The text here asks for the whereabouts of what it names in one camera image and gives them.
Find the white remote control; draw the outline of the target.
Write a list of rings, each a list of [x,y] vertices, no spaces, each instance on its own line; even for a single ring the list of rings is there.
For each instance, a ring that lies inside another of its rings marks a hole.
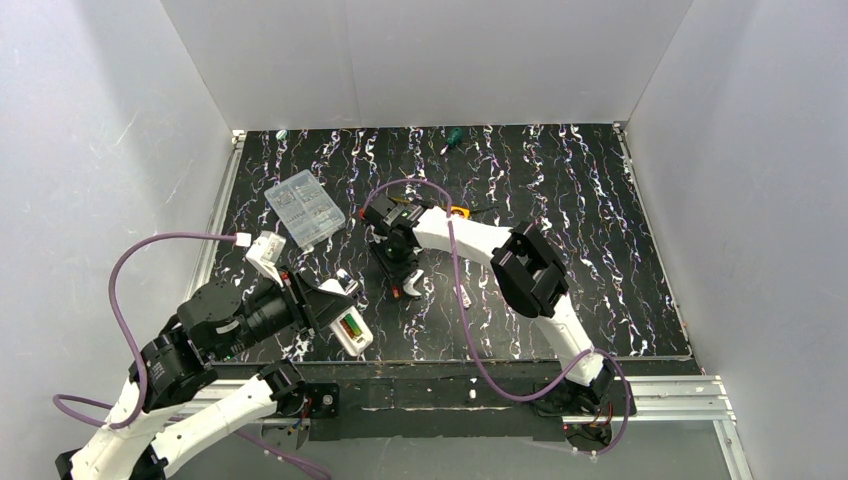
[[[333,293],[345,294],[353,298],[356,298],[361,292],[361,287],[357,281],[343,284],[338,279],[329,279],[323,283],[323,286]],[[365,323],[357,304],[344,310],[330,324],[330,329],[345,352],[354,358],[359,358],[374,340],[374,335]]]

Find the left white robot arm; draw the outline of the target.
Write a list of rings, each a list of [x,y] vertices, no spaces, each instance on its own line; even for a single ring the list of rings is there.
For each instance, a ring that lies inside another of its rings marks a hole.
[[[300,436],[310,420],[338,414],[340,388],[310,384],[287,359],[261,366],[243,384],[184,418],[178,413],[215,382],[216,364],[293,328],[354,333],[362,324],[355,282],[320,285],[282,271],[244,298],[214,281],[179,306],[140,351],[119,400],[92,439],[60,454],[62,479],[168,479],[189,460],[242,427],[278,415]]]

